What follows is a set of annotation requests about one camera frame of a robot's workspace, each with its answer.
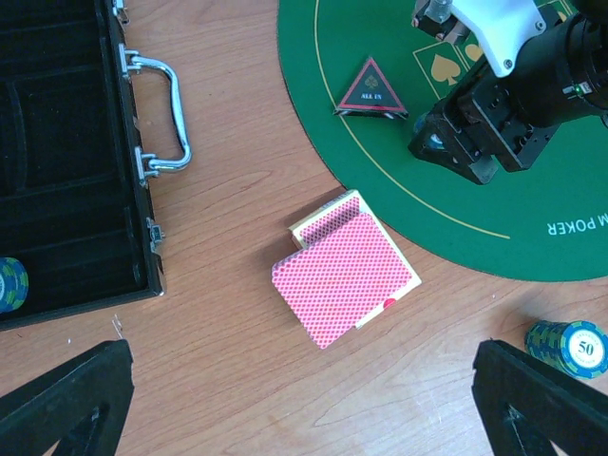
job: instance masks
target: green poker chip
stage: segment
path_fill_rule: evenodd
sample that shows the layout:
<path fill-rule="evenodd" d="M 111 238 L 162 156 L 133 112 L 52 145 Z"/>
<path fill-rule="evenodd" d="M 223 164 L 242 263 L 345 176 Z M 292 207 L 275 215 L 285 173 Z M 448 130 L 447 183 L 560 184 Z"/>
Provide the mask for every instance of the green poker chip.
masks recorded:
<path fill-rule="evenodd" d="M 608 336 L 589 321 L 540 321 L 525 336 L 526 351 L 575 378 L 596 378 L 608 371 Z"/>
<path fill-rule="evenodd" d="M 0 314 L 19 309 L 28 297 L 26 268 L 15 258 L 0 257 Z"/>

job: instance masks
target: felt mat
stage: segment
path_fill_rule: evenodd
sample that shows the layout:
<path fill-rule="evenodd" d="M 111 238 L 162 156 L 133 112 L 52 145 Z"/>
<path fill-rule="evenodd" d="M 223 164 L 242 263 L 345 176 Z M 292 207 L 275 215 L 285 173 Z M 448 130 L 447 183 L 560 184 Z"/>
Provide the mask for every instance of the felt mat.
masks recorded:
<path fill-rule="evenodd" d="M 563 16 L 565 1 L 550 2 Z M 480 56 L 410 26 L 413 1 L 281 0 L 278 46 L 295 110 L 320 157 L 386 224 L 433 254 L 497 276 L 536 281 L 608 275 L 608 132 L 597 118 L 564 125 L 531 170 L 486 186 L 416 160 L 415 120 Z M 333 109 L 369 57 L 407 121 L 342 118 Z"/>

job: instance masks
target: wooden table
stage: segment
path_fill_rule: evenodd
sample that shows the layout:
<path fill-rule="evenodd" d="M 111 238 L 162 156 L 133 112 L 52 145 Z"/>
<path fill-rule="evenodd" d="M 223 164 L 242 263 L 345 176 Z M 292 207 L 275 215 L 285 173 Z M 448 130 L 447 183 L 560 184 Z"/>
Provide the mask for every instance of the wooden table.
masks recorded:
<path fill-rule="evenodd" d="M 276 1 L 129 0 L 127 43 L 181 77 L 195 159 L 152 182 L 165 297 L 0 333 L 0 393 L 117 334 L 135 360 L 124 455 L 487 455 L 471 396 L 489 337 L 535 318 L 608 328 L 608 281 L 539 284 L 469 271 L 394 235 L 424 281 L 326 351 L 276 293 L 287 227 L 343 189 L 290 104 Z M 135 78 L 144 145 L 177 153 L 166 86 Z M 592 385 L 608 392 L 608 375 Z"/>

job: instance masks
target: triangle marker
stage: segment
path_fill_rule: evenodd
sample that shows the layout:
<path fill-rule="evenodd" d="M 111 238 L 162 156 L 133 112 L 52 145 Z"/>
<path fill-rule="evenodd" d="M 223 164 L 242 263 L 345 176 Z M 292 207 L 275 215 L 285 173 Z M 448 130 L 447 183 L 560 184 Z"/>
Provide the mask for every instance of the triangle marker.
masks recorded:
<path fill-rule="evenodd" d="M 373 58 L 369 58 L 333 114 L 407 119 L 408 111 Z"/>

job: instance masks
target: playing card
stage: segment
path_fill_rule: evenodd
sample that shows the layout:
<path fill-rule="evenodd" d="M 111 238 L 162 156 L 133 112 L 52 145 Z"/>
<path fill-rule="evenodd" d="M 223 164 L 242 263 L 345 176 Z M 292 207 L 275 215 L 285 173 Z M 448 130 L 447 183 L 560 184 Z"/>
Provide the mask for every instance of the playing card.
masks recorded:
<path fill-rule="evenodd" d="M 273 283 L 321 348 L 415 282 L 370 214 L 277 263 Z"/>
<path fill-rule="evenodd" d="M 420 277 L 411 268 L 403 253 L 399 250 L 387 230 L 385 230 L 380 220 L 378 220 L 375 214 L 371 211 L 370 207 L 363 200 L 357 190 L 350 190 L 340 197 L 328 202 L 319 210 L 310 214 L 308 217 L 299 221 L 290 228 L 292 230 L 296 245 L 306 249 L 309 245 L 318 242 L 341 226 L 344 226 L 346 223 L 356 218 L 359 214 L 369 214 L 372 217 L 374 223 L 378 226 L 378 229 L 383 234 L 387 242 L 392 246 L 396 254 L 402 259 L 404 265 L 411 271 L 412 280 L 410 280 L 408 284 L 403 287 L 403 289 L 398 290 L 389 296 L 389 299 L 378 301 L 376 307 L 369 314 L 365 315 L 360 321 L 356 322 L 355 327 L 357 329 L 361 329 L 363 325 L 372 321 L 395 301 L 398 301 L 411 290 L 420 285 L 422 283 Z"/>

